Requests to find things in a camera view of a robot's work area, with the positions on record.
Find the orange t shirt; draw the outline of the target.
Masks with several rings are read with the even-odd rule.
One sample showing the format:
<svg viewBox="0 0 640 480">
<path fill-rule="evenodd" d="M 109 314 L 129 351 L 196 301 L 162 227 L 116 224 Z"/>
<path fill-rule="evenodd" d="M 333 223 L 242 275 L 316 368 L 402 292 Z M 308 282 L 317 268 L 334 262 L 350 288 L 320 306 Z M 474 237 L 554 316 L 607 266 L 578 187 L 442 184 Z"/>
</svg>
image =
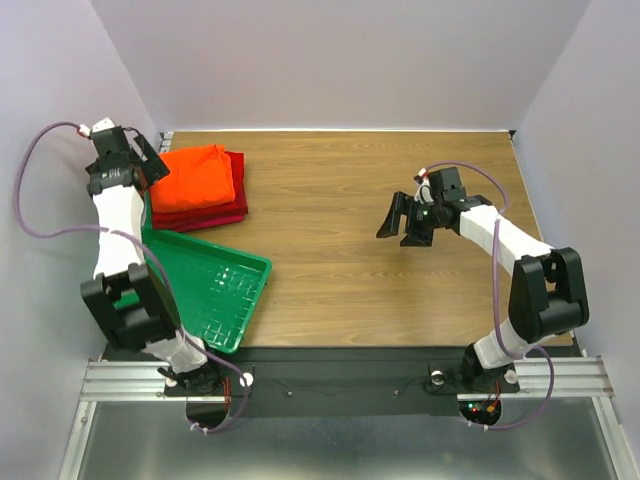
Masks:
<svg viewBox="0 0 640 480">
<path fill-rule="evenodd" d="M 231 158 L 223 145 L 178 149 L 160 158 L 169 174 L 151 187 L 154 212 L 178 213 L 235 200 Z"/>
</svg>

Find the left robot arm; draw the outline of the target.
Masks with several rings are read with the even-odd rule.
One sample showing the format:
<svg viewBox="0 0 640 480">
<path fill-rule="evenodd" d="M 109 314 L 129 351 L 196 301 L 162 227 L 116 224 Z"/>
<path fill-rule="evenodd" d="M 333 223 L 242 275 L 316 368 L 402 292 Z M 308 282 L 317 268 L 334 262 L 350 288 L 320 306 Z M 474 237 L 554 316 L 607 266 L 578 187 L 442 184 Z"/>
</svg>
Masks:
<svg viewBox="0 0 640 480">
<path fill-rule="evenodd" d="M 104 118 L 83 134 L 97 158 L 86 171 L 99 220 L 98 259 L 81 297 L 108 344 L 164 361 L 160 374 L 187 394 L 213 394 L 223 371 L 202 340 L 186 333 L 162 275 L 148 265 L 142 242 L 145 194 L 169 169 L 146 138 Z"/>
</svg>

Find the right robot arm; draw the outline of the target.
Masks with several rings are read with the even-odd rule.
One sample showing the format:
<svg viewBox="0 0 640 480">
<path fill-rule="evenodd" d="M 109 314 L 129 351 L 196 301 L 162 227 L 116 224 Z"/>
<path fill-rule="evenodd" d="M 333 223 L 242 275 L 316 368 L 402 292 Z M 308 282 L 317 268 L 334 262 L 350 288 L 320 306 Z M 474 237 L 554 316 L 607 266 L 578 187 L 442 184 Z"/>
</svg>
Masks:
<svg viewBox="0 0 640 480">
<path fill-rule="evenodd" d="M 470 195 L 460 162 L 421 169 L 414 194 L 398 191 L 378 229 L 379 239 L 400 236 L 403 247 L 429 247 L 438 229 L 453 231 L 490 255 L 492 293 L 499 276 L 511 278 L 508 314 L 493 299 L 493 330 L 465 350 L 462 383 L 482 390 L 515 360 L 546 341 L 584 326 L 590 317 L 582 260 L 570 247 L 555 248 L 507 220 L 505 210 L 482 195 Z"/>
</svg>

